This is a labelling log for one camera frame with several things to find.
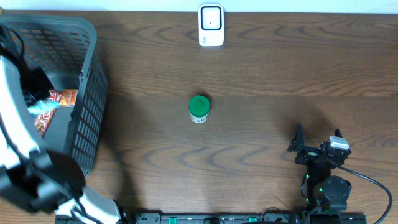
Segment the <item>green lid jar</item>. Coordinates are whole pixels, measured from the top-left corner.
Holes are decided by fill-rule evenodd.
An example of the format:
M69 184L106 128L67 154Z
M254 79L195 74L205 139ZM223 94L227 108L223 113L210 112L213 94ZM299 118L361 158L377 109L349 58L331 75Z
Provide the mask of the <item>green lid jar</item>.
M203 95L194 96L188 104L190 119L194 123L204 123L210 116L210 101Z

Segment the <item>small orange box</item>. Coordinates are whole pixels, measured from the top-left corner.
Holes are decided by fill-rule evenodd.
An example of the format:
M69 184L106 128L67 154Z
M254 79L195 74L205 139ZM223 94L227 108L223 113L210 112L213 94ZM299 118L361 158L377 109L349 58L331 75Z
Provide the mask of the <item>small orange box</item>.
M77 94L77 89L63 90L60 98L60 105L62 107L74 107L76 104Z

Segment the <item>red chocolate bar wrapper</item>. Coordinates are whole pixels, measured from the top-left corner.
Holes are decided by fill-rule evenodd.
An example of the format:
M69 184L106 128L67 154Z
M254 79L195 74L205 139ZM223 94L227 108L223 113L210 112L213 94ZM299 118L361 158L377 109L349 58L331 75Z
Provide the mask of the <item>red chocolate bar wrapper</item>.
M50 90L49 91L49 97L46 100L52 100L52 101L57 101L60 102L61 98L61 91L56 91L56 90ZM48 111L44 114L38 114L35 121L34 125L36 130L39 132L39 134L44 137L46 131L48 130L48 127L55 115L57 109L54 109L52 111Z

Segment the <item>light blue wipes pack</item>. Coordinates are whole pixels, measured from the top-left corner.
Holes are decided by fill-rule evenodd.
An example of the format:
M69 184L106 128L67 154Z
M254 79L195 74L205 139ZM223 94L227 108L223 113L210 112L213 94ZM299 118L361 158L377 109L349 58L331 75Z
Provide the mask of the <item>light blue wipes pack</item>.
M44 114L48 111L52 111L61 107L61 104L57 101L52 100L39 100L34 105L29 106L28 110L30 114L38 115Z

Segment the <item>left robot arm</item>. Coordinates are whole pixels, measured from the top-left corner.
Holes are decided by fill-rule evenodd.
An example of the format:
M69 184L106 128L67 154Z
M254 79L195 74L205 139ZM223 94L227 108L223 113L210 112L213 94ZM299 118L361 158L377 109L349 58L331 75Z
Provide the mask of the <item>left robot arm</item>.
M58 221L125 223L86 184L108 79L86 21L1 20L1 197Z

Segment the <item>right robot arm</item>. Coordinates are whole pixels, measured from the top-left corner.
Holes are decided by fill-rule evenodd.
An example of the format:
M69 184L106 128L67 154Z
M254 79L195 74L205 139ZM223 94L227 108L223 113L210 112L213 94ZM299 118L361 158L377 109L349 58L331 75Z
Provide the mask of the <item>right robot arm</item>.
M317 212L346 210L351 183L331 174L331 170L343 165L351 154L348 141L340 130L337 129L329 140L318 147L310 147L305 144L300 124L287 150L296 153L296 164L307 167L300 186L307 208Z

